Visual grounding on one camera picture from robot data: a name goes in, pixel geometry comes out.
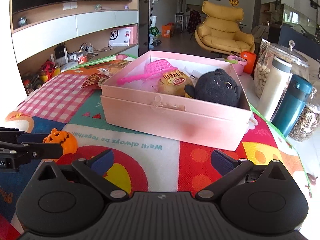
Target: orange box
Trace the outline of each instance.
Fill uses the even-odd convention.
[[[162,25],[161,35],[165,38],[170,38],[173,36],[174,26],[173,25]]]

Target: orange cup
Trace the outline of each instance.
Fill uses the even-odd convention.
[[[244,51],[240,53],[240,57],[247,61],[247,65],[244,66],[243,72],[251,74],[257,55],[252,52]]]

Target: white thermos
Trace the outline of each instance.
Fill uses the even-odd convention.
[[[279,103],[284,88],[290,77],[292,65],[277,57],[274,57],[268,80],[264,87],[257,110],[268,121],[271,120],[274,111]]]

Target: hanging ornament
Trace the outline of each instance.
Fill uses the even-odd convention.
[[[229,3],[234,7],[239,4],[239,0],[229,0]]]

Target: jar of peanuts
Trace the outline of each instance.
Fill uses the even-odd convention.
[[[256,88],[256,94],[260,98],[263,89],[267,83],[270,68],[272,67],[272,61],[274,57],[284,60],[292,65],[291,75],[288,79],[287,86],[284,90],[286,91],[292,74],[299,75],[306,80],[309,80],[309,65],[305,57],[300,55],[298,52],[293,50],[295,46],[294,41],[289,41],[289,48],[281,46],[279,44],[270,44],[269,47],[260,56],[255,71],[254,71],[254,85]]]
[[[320,123],[320,93],[316,94],[313,88],[312,93],[304,107],[299,119],[289,133],[289,137],[302,142],[308,140],[317,130]]]

